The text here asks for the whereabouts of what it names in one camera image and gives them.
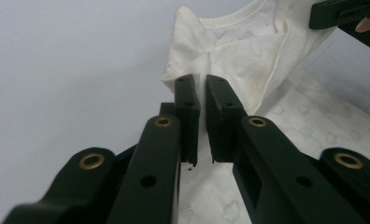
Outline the white baby shirt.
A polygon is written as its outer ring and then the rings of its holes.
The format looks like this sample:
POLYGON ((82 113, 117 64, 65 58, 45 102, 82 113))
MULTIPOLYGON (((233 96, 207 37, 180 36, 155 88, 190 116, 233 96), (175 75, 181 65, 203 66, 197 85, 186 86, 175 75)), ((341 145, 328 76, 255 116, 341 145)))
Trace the white baby shirt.
POLYGON ((316 0, 251 0, 201 18, 176 13, 163 82, 192 75, 199 163, 183 166, 178 224, 370 224, 370 51, 308 26, 316 0), (226 79, 247 115, 233 162, 212 160, 206 76, 226 79))

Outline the white table cover sheet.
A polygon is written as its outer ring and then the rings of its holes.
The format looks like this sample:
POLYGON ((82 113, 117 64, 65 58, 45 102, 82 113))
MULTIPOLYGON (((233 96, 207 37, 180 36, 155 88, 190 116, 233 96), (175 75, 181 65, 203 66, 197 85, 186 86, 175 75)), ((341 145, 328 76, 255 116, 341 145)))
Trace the white table cover sheet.
POLYGON ((251 0, 0 0, 0 224, 38 200, 75 153, 121 152, 160 104, 177 10, 251 0))

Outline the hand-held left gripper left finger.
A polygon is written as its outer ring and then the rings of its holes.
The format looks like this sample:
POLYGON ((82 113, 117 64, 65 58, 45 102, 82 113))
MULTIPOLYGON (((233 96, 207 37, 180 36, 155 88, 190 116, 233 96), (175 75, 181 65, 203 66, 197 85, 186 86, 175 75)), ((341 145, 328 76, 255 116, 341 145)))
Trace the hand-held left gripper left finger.
POLYGON ((173 103, 161 103, 161 115, 173 115, 180 121, 181 161, 195 166, 198 162, 198 136, 201 106, 192 75, 175 80, 173 103))

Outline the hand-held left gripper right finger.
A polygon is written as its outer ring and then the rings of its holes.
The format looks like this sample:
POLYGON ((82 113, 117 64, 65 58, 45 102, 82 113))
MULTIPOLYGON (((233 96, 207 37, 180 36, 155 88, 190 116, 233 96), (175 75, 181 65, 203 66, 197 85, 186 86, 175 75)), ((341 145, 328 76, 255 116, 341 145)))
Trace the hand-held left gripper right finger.
POLYGON ((234 161, 235 126, 246 115, 230 83, 223 77, 207 75, 206 131, 213 161, 234 161))

